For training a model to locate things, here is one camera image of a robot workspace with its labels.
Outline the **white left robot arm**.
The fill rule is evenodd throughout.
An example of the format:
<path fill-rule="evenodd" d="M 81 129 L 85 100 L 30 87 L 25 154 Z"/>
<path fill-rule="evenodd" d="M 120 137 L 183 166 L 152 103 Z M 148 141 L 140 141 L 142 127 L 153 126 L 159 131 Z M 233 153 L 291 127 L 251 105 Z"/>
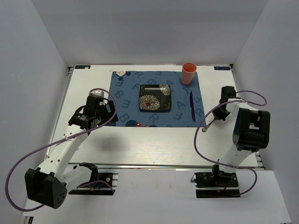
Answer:
<path fill-rule="evenodd" d="M 116 120 L 114 102 L 105 98 L 101 90 L 90 92 L 86 104 L 79 107 L 70 118 L 62 142 L 55 145 L 36 169 L 30 168 L 26 172 L 28 198 L 57 209 L 66 199 L 67 193 L 74 189 L 97 184 L 111 189 L 112 186 L 99 177 L 96 165 L 83 162 L 71 170 L 67 166 L 93 129 Z"/>

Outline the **black floral square plate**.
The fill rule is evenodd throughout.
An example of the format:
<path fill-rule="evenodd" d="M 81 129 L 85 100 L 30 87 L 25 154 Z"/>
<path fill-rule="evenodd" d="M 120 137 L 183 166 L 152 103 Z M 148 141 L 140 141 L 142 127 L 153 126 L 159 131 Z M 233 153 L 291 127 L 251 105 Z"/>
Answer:
<path fill-rule="evenodd" d="M 171 86 L 168 84 L 141 85 L 138 106 L 141 112 L 170 112 Z"/>

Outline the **blue cartoon print cloth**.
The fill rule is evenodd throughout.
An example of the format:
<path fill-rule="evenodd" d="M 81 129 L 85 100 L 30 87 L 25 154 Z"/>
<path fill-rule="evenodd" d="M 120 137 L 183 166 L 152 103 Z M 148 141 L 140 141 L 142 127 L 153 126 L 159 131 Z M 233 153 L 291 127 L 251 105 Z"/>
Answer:
<path fill-rule="evenodd" d="M 188 85 L 179 71 L 114 71 L 109 91 L 117 101 L 111 126 L 205 126 L 198 75 Z"/>

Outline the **purple plastic knife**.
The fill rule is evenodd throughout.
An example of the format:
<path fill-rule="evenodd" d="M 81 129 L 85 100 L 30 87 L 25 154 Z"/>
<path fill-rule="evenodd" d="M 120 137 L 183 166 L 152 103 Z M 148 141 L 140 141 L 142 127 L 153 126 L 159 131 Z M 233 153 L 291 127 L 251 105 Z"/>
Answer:
<path fill-rule="evenodd" d="M 190 95 L 189 95 L 189 102 L 190 102 L 192 120 L 193 120 L 193 122 L 195 122 L 196 118 L 195 118 L 195 110 L 194 110 L 194 102 L 193 102 L 192 92 L 190 92 Z"/>

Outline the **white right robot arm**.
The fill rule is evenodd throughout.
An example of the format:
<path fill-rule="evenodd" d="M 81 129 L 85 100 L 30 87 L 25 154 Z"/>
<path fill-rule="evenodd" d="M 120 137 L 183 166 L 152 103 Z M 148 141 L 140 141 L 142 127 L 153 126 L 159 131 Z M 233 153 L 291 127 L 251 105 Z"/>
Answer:
<path fill-rule="evenodd" d="M 216 186 L 226 183 L 248 156 L 268 146 L 271 119 L 268 111 L 258 110 L 237 97 L 233 86 L 221 88 L 219 103 L 221 106 L 213 112 L 214 118 L 224 121 L 232 114 L 236 120 L 233 145 L 213 166 L 211 181 Z"/>

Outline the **silver fork pink band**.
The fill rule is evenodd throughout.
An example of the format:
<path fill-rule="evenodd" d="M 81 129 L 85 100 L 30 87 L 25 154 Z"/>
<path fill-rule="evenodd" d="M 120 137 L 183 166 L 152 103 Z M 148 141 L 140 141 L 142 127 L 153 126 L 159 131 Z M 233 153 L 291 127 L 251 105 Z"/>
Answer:
<path fill-rule="evenodd" d="M 207 124 L 205 127 L 203 127 L 203 128 L 201 129 L 201 131 L 202 131 L 203 133 L 205 133 L 214 121 L 215 121 L 215 118 L 214 118 L 209 124 Z"/>

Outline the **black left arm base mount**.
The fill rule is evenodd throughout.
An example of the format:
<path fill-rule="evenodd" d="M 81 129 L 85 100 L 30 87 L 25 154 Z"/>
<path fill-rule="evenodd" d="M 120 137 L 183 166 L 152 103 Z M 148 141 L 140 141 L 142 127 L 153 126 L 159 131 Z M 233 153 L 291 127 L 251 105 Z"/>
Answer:
<path fill-rule="evenodd" d="M 99 169 L 98 176 L 88 185 L 71 190 L 69 195 L 113 196 L 118 182 L 117 169 Z"/>

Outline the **pink plastic cup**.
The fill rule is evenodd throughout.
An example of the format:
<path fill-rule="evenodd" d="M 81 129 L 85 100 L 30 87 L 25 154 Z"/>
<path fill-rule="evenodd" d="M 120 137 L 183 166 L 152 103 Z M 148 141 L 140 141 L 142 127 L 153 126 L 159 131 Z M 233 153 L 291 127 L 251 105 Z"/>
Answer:
<path fill-rule="evenodd" d="M 196 64 L 192 62 L 186 62 L 182 65 L 182 77 L 181 82 L 185 85 L 189 85 L 197 70 Z"/>

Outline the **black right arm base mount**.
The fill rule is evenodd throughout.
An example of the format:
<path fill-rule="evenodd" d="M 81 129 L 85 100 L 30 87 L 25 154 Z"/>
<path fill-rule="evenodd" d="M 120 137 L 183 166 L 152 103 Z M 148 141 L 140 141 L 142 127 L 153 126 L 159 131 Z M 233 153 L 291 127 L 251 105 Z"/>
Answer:
<path fill-rule="evenodd" d="M 214 177 L 212 172 L 197 172 L 190 179 L 195 184 L 196 198 L 241 197 L 236 174 L 232 177 Z"/>

